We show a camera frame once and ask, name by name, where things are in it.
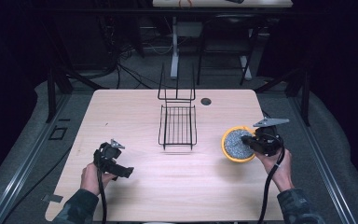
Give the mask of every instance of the black cable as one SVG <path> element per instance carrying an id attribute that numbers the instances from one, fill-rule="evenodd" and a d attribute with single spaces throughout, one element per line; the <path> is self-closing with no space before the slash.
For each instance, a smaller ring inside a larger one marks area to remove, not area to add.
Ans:
<path id="1" fill-rule="evenodd" d="M 283 140 L 280 141 L 280 139 L 278 139 L 277 137 L 275 137 L 273 135 L 270 135 L 270 134 L 266 134 L 266 133 L 263 133 L 263 134 L 265 136 L 274 138 L 276 141 L 278 141 L 280 143 L 280 145 L 281 145 L 281 153 L 280 153 L 280 155 L 279 155 L 279 157 L 277 159 L 277 162 L 272 167 L 272 169 L 269 171 L 269 174 L 267 176 L 266 184 L 264 186 L 263 204 L 262 204 L 262 207 L 261 207 L 260 218 L 258 219 L 257 224 L 262 224 L 262 222 L 264 220 L 264 215 L 266 214 L 266 209 L 267 209 L 267 202 L 268 202 L 268 199 L 269 199 L 269 184 L 270 184 L 270 182 L 272 180 L 272 177 L 274 176 L 275 172 L 279 168 L 281 162 L 283 161 L 284 151 L 285 151 L 285 148 L 284 148 L 284 145 L 283 145 Z"/>
<path id="2" fill-rule="evenodd" d="M 107 213 L 107 208 L 106 208 L 106 197 L 104 194 L 104 189 L 103 189 L 103 172 L 101 171 L 101 158 L 98 158 L 98 165 L 97 165 L 97 176 L 98 176 L 98 186 L 100 189 L 100 193 L 101 193 L 101 201 L 103 202 L 103 221 L 102 223 L 106 223 L 106 213 Z"/>
<path id="3" fill-rule="evenodd" d="M 60 162 L 65 158 L 65 156 L 71 151 L 72 146 L 70 146 L 65 153 L 62 155 L 62 157 L 54 164 L 53 167 L 44 175 L 42 178 L 39 179 L 20 199 L 19 201 L 10 209 L 10 211 L 5 216 L 5 219 L 2 221 L 2 224 L 4 224 L 7 219 L 10 217 L 10 215 L 14 212 L 14 210 L 22 203 L 22 201 L 42 182 L 57 166 L 60 164 Z"/>

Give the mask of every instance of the table leg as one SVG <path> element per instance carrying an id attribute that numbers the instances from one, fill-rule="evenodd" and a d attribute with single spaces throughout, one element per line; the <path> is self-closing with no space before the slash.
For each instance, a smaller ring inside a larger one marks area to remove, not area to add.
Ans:
<path id="1" fill-rule="evenodd" d="M 176 79 L 178 76 L 179 64 L 179 49 L 178 49 L 178 34 L 177 34 L 176 17 L 172 18 L 172 64 L 171 64 L 171 78 Z"/>

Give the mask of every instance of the yellow bowl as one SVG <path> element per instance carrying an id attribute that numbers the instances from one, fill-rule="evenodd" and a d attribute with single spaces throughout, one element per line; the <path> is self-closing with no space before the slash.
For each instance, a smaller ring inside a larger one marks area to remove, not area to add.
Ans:
<path id="1" fill-rule="evenodd" d="M 223 153 L 225 154 L 225 156 L 231 160 L 231 161 L 234 161 L 234 162 L 247 162 L 247 161 L 251 161 L 254 157 L 255 157 L 255 154 L 253 154 L 252 156 L 248 157 L 248 158 L 245 158 L 245 159 L 237 159 L 237 158 L 233 158 L 231 157 L 230 155 L 228 155 L 228 153 L 226 152 L 226 148 L 225 148 L 225 141 L 226 141 L 226 138 L 228 136 L 229 133 L 233 132 L 233 131 L 236 131 L 236 130 L 245 130 L 249 133 L 251 133 L 252 135 L 255 134 L 255 131 L 246 127 L 246 126 L 236 126 L 236 127 L 233 127 L 233 128 L 230 128 L 228 129 L 225 134 L 223 134 L 223 137 L 222 137 L 222 151 Z"/>

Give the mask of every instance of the gray floor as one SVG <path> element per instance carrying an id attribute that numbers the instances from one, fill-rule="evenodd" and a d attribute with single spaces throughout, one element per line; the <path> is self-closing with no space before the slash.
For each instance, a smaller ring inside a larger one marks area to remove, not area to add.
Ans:
<path id="1" fill-rule="evenodd" d="M 265 41 L 266 38 L 259 38 L 255 58 L 251 64 L 253 74 L 256 73 Z M 128 60 L 122 60 L 121 63 L 138 72 L 139 75 L 136 77 L 141 77 L 145 85 L 156 89 L 163 64 L 166 73 L 169 74 L 171 54 L 171 52 L 157 54 L 153 50 L 147 50 L 145 58 L 133 53 Z M 181 81 L 188 83 L 193 69 L 192 64 L 197 64 L 194 49 L 183 46 L 179 63 Z M 145 88 L 124 71 L 120 74 L 121 89 Z M 265 83 L 265 78 L 254 77 L 252 81 L 247 81 L 240 86 L 240 75 L 235 72 L 232 75 L 202 77 L 197 89 L 255 89 Z M 95 78 L 93 81 L 115 89 L 117 72 L 106 77 Z M 92 90 L 77 80 L 72 80 L 72 83 L 75 87 L 73 94 L 62 95 L 58 92 L 59 105 L 62 106 L 59 107 L 58 116 L 50 124 L 45 123 L 48 115 L 47 84 L 42 83 L 36 88 L 38 103 L 33 116 L 0 168 L 0 222 L 9 207 L 53 167 L 74 142 Z M 173 83 L 174 80 L 166 79 L 167 85 Z M 291 120 L 288 124 L 278 126 L 278 131 L 286 147 L 293 153 L 294 184 L 308 193 L 326 223 L 358 223 L 358 174 L 351 165 L 351 149 L 344 132 L 324 104 L 313 94 L 310 98 L 311 126 L 305 127 L 298 116 L 297 98 L 285 97 L 282 93 L 283 89 L 284 83 L 272 91 L 257 96 L 262 109 L 273 118 Z M 62 140 L 48 140 L 54 127 L 67 130 Z M 44 214 L 48 203 L 41 199 L 54 191 L 64 161 L 60 162 L 53 172 L 20 203 L 7 223 L 47 223 Z M 23 174 L 21 172 L 23 170 L 30 172 Z M 14 177 L 20 174 L 23 174 L 23 181 L 16 182 Z"/>

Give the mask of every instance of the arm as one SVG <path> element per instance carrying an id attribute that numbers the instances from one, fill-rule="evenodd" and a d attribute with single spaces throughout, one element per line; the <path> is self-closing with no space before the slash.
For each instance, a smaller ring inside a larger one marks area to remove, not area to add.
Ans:
<path id="1" fill-rule="evenodd" d="M 268 174 L 275 165 L 279 154 L 280 150 L 276 155 L 271 157 L 255 152 L 255 155 L 261 160 Z M 292 154 L 286 149 L 283 161 L 272 177 L 272 181 L 274 181 L 280 192 L 278 194 L 278 202 L 282 209 L 284 222 L 287 224 L 324 223 L 324 220 L 318 214 L 305 192 L 302 189 L 296 189 L 293 185 L 291 164 Z"/>
<path id="2" fill-rule="evenodd" d="M 116 177 L 103 174 L 103 187 Z M 91 223 L 100 194 L 97 167 L 90 163 L 83 169 L 80 189 L 65 203 L 61 212 L 54 218 L 53 223 Z"/>

